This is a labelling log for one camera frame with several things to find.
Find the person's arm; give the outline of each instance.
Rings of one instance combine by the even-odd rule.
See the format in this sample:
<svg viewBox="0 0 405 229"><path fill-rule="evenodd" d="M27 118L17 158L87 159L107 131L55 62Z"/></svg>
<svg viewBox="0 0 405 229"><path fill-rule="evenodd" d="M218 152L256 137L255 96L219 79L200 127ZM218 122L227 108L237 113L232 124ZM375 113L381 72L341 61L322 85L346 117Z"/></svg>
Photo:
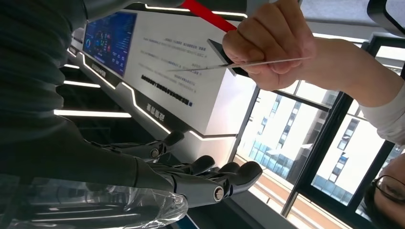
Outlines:
<svg viewBox="0 0 405 229"><path fill-rule="evenodd" d="M263 5L236 31L225 35L223 47L236 63L310 57L245 70L263 90L273 91L305 80L343 91L359 102L381 137L404 142L405 102L401 102L403 95L399 93L402 78L348 41L315 39L296 0Z"/></svg>
<svg viewBox="0 0 405 229"><path fill-rule="evenodd" d="M351 42L316 39L318 54L288 74L357 100L380 137L405 145L404 80Z"/></svg>

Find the glasses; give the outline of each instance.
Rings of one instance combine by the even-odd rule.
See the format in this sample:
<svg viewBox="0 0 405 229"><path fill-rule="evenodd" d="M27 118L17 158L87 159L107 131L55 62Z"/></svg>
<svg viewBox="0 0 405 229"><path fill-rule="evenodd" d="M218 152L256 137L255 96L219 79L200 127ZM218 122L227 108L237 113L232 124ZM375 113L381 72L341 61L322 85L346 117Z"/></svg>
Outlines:
<svg viewBox="0 0 405 229"><path fill-rule="evenodd" d="M405 204L405 184L401 181L384 175L375 179L372 185L378 188L381 193L393 202Z"/></svg>

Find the human hand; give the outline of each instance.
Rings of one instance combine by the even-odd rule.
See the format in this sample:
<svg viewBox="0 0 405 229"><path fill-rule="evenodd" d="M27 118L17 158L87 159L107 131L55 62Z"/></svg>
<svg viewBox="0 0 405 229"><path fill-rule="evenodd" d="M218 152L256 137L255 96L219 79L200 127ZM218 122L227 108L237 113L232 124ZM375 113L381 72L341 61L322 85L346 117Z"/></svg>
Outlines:
<svg viewBox="0 0 405 229"><path fill-rule="evenodd" d="M279 0L265 4L243 20L236 31L223 39L226 55L235 63L315 57L315 39L298 1ZM292 69L310 60L280 62L245 67L263 90L277 90L293 84L299 71Z"/></svg>

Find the black hair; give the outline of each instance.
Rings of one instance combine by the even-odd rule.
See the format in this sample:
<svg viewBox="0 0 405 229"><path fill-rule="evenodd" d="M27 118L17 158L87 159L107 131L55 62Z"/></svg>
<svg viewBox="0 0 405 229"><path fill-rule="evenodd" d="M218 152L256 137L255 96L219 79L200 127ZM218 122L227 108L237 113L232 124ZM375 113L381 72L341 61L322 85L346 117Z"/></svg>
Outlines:
<svg viewBox="0 0 405 229"><path fill-rule="evenodd" d="M370 185L364 193L363 211L371 219L371 222L380 229L404 229L398 223L382 213L375 204L374 194L376 187Z"/></svg>

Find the digital dashboard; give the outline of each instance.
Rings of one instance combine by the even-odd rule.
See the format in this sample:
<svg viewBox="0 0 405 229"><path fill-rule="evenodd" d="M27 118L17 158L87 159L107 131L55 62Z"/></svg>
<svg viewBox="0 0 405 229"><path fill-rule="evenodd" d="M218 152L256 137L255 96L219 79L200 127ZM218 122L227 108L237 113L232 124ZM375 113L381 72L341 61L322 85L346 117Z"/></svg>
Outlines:
<svg viewBox="0 0 405 229"><path fill-rule="evenodd" d="M87 24L83 51L124 75L136 13L118 12Z"/></svg>

